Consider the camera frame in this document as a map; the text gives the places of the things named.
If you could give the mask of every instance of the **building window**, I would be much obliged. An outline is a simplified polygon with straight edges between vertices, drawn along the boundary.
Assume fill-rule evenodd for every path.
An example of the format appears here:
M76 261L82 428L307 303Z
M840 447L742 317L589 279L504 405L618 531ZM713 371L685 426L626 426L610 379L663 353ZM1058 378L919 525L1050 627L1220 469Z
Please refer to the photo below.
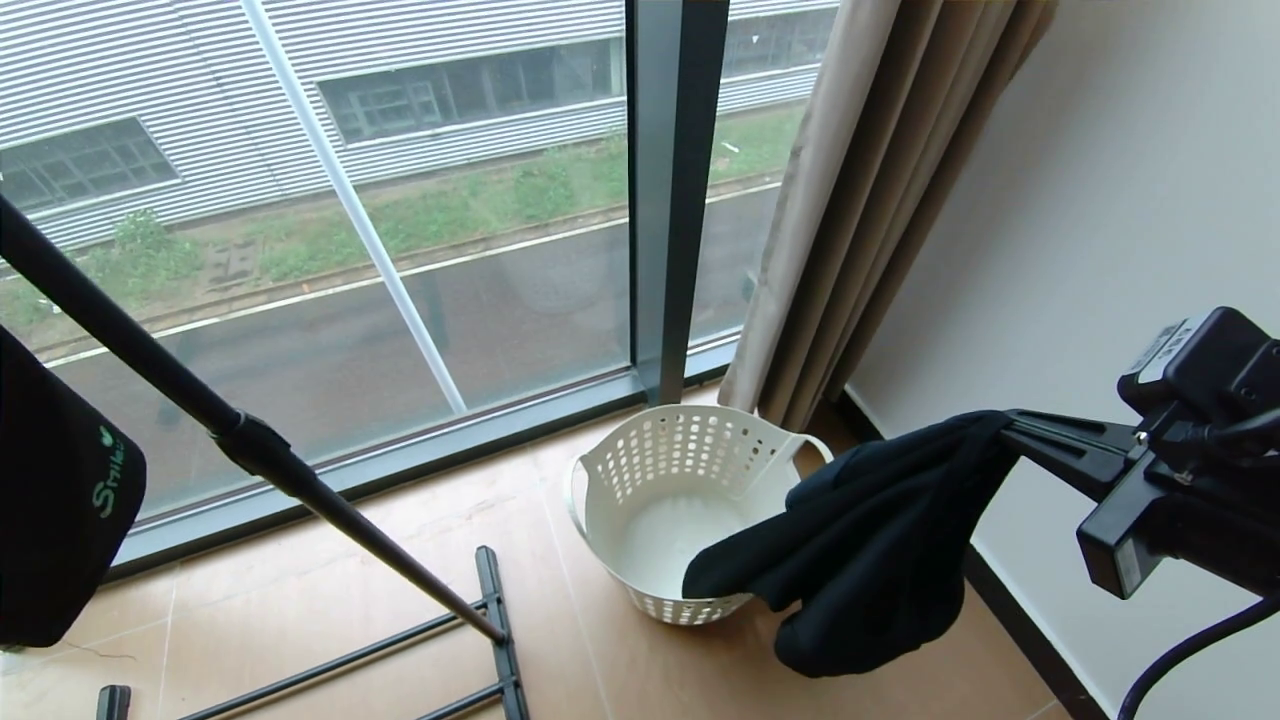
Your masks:
M728 23L724 77L812 65L822 60L836 10L810 10Z
M319 83L347 142L612 97L611 45L577 42Z
M0 150L0 191L24 213L177 178L137 118Z

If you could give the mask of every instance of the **white plastic basket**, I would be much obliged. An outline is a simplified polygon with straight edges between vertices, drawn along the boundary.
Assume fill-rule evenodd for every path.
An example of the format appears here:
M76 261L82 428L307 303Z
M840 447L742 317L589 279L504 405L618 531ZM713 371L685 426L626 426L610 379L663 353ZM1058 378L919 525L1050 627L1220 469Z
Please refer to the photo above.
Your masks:
M750 596L684 598L685 569L703 548L786 509L787 491L800 482L791 459L805 442L831 461L818 438L741 410L654 407L573 462L564 503L641 612L676 625L710 623ZM582 516L573 491L579 464L586 471Z

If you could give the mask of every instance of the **beige curtain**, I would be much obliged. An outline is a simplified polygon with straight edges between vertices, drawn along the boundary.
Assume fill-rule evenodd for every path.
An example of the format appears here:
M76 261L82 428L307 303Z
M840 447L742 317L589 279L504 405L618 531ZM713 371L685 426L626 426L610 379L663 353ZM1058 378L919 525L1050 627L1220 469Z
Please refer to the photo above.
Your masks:
M719 401L799 430L852 374L1047 0L844 0Z

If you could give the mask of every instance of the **tile floor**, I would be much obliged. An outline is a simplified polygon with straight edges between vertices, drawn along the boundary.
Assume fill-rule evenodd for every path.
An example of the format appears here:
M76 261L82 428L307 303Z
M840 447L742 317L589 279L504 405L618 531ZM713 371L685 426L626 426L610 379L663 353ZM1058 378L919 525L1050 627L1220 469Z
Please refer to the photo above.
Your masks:
M687 401L714 402L713 392ZM497 551L535 719L1069 720L973 592L941 641L828 680L773 659L781 618L760 605L692 629L640 615L561 501L571 460L620 420L361 505L465 597L479 596L474 548ZM812 432L837 451L851 445L833 416ZM801 469L815 461L801 457ZM306 521L102 589L59 646L0 656L0 720L90 720L109 683L133 687L132 720L175 720L440 612L335 530ZM479 633L457 629L243 716L408 720L492 683L492 662Z

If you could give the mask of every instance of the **black baseboard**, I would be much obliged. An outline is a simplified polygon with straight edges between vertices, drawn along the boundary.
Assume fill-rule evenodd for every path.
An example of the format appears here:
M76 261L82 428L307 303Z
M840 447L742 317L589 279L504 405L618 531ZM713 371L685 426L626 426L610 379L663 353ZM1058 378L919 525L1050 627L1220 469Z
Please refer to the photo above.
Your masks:
M884 434L854 402L854 398L849 397L849 393L840 393L840 400L836 401L836 414L845 420L859 441L884 439ZM1070 665L1062 660L1062 655L1057 652L1053 643L1044 637L1036 621L1018 603L1005 583L973 546L969 546L969 552L965 553L964 575L1071 717L1074 720L1108 720L1098 702L1075 676Z

